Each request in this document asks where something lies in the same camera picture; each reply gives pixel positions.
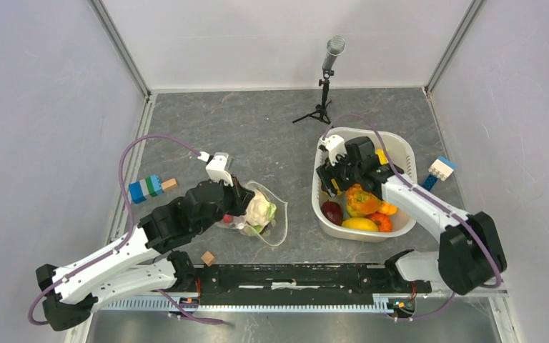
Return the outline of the red chili pepper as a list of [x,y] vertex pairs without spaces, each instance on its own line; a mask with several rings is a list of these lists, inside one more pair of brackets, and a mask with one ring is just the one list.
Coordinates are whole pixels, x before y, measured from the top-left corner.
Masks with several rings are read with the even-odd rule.
[[225,214],[222,221],[225,223],[225,224],[231,224],[233,221],[234,221],[234,217],[230,214]]

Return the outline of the white cauliflower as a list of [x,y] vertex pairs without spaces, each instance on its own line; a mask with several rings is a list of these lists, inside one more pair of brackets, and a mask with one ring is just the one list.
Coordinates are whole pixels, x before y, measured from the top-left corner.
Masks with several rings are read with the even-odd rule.
[[255,197],[249,203],[244,219],[258,234],[274,219],[277,211],[275,203],[271,202],[262,192],[254,191]]

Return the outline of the clear polka dot zip bag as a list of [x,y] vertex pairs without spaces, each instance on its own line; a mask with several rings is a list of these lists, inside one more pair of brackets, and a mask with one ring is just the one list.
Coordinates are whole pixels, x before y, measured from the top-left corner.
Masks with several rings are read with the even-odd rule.
[[267,246],[278,247],[287,238],[288,203],[258,182],[249,181],[245,187],[255,193],[245,214],[240,217],[227,214],[215,226],[254,237]]

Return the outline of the yellow banana bunch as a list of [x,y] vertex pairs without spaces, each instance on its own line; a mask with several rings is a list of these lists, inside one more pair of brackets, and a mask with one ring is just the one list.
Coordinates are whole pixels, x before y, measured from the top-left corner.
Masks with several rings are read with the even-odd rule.
[[389,163],[387,158],[387,152],[381,148],[375,150],[375,154],[378,157],[379,163],[381,165],[386,165]]

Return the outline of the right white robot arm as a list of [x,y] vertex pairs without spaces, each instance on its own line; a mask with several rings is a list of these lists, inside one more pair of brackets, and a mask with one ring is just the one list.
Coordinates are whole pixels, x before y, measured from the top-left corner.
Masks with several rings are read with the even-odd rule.
[[359,184],[425,228],[438,242],[436,252],[406,252],[385,270],[386,286],[401,292],[412,281],[444,282],[466,295],[477,287],[496,288],[507,264],[491,216],[469,214],[416,184],[391,159],[382,164],[368,136],[345,141],[339,135],[321,138],[326,153],[315,174],[330,196]]

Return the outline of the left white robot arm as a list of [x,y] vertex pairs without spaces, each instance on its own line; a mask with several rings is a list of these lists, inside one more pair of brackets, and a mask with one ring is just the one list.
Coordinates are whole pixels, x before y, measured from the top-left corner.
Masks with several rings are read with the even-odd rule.
[[232,185],[203,181],[182,197],[152,210],[133,230],[68,266],[36,269],[46,323],[64,331],[108,304],[159,289],[187,291],[196,270],[180,247],[231,215],[244,215],[255,192],[236,179]]

